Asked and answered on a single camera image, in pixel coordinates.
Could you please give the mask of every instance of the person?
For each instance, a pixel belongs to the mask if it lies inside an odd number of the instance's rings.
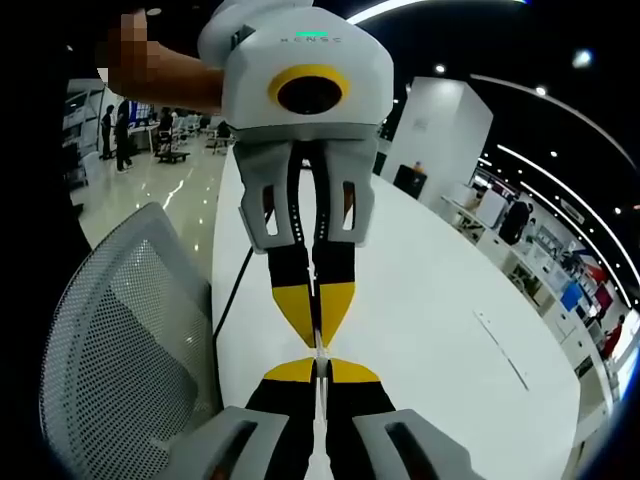
[[[524,226],[529,221],[529,214],[533,212],[533,206],[530,203],[516,202],[514,203],[507,216],[502,222],[498,235],[508,245],[515,245],[522,235]]]
[[[620,315],[618,317],[618,325],[607,333],[607,340],[605,341],[604,347],[600,350],[600,356],[603,360],[611,357],[613,350],[616,348],[618,341],[620,340],[620,335],[622,334],[622,324],[624,323],[625,316]]]
[[[522,240],[528,243],[533,243],[533,239],[536,236],[536,219],[532,218],[524,228],[522,232]]]
[[[169,107],[162,108],[160,125],[158,125],[158,153],[164,153],[171,147],[171,130],[173,127],[173,116]]]
[[[133,167],[129,158],[129,101],[124,100],[118,107],[118,119],[116,120],[116,171],[125,173]]]
[[[163,107],[162,115],[160,117],[160,125],[158,125],[158,131],[171,132],[172,124],[173,124],[173,116],[171,115],[171,109],[169,107]]]
[[[111,158],[111,145],[109,144],[109,139],[111,137],[111,114],[113,113],[113,109],[115,107],[113,105],[109,105],[107,107],[107,113],[102,117],[102,121],[100,122],[102,126],[102,159],[108,160]]]
[[[229,125],[224,120],[218,124],[218,138],[229,138],[231,136],[231,130]]]

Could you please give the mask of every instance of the white pillar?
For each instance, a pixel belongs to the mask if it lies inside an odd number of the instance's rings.
[[[400,165],[421,162],[427,182],[419,201],[438,211],[442,195],[471,179],[492,120],[467,83],[416,77],[381,176],[393,182]]]

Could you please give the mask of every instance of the black cable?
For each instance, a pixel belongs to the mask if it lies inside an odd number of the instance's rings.
[[[233,289],[231,289],[231,294],[229,295],[229,299],[227,300],[227,304],[224,307],[224,312],[222,312],[222,317],[220,317],[220,321],[218,322],[218,326],[216,327],[216,331],[213,334],[213,342],[214,344],[218,340],[218,335],[220,334],[220,330],[222,330],[222,326],[224,325],[225,320],[227,319],[227,315],[229,314],[229,310],[231,310],[231,304],[233,303],[233,299],[236,296],[236,292],[238,291],[238,287],[240,286],[240,281],[244,276],[244,272],[247,269],[247,265],[249,265],[249,260],[251,260],[251,256],[253,255],[253,248],[249,248],[247,255],[244,257],[244,262],[242,262],[242,267],[240,267],[240,272],[236,278],[236,283],[233,284]]]

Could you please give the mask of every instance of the white table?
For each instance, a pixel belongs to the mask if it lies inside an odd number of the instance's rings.
[[[416,410],[464,445],[485,479],[559,479],[580,395],[562,349],[455,229],[384,180],[372,183],[376,207],[367,245],[356,252],[356,294],[331,355],[376,372],[397,409]],[[249,248],[237,210],[242,191],[230,152],[214,240],[214,324]],[[299,201],[309,239],[315,199],[307,172]],[[310,353],[271,298],[266,256],[254,255],[218,339],[225,405],[244,406],[266,371]]]

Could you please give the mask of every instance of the green indicator light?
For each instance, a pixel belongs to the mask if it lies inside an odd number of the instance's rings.
[[[297,32],[296,37],[326,37],[327,32]]]

